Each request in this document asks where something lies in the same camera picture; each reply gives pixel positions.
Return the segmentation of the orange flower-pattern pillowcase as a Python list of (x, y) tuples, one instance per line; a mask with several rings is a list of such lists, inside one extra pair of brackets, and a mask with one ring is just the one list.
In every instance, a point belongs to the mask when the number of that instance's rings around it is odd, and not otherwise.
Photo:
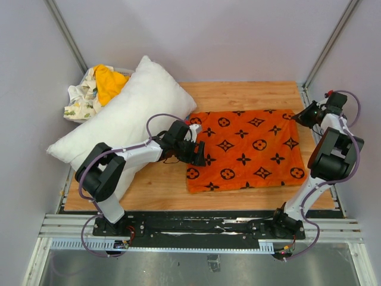
[(188, 122), (199, 124), (205, 143), (205, 166), (189, 165), (187, 188), (205, 191), (301, 185), (305, 164), (292, 110), (200, 112)]

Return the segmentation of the white pillow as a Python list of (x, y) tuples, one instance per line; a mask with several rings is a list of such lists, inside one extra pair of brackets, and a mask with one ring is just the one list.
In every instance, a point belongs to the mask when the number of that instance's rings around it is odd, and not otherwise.
[(50, 145), (47, 153), (78, 170), (96, 144), (120, 148), (141, 143), (194, 110), (195, 100), (145, 55), (121, 93), (94, 118)]

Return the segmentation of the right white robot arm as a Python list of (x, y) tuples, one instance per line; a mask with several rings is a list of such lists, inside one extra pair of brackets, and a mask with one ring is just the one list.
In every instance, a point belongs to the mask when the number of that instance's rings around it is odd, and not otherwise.
[(308, 161), (310, 174), (296, 195), (274, 213), (269, 224), (274, 237), (295, 238), (302, 233), (307, 212), (324, 190), (348, 181), (356, 173), (364, 140), (350, 131), (351, 124), (343, 113), (350, 95), (344, 90), (329, 91), (324, 100), (313, 101), (293, 116), (302, 126), (319, 126), (323, 135)]

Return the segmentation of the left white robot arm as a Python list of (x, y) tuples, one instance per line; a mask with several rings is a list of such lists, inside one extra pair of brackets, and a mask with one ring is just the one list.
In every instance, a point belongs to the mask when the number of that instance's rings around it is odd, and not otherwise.
[(169, 130), (156, 136), (149, 135), (139, 144), (120, 148), (111, 148), (103, 142), (95, 145), (76, 172), (75, 179), (80, 184), (79, 190), (90, 195), (113, 235), (122, 235), (127, 230), (127, 220), (123, 218), (125, 211), (115, 194), (123, 171), (172, 156), (193, 166), (206, 166), (205, 142), (196, 141), (201, 131), (199, 124), (187, 125), (176, 120)]

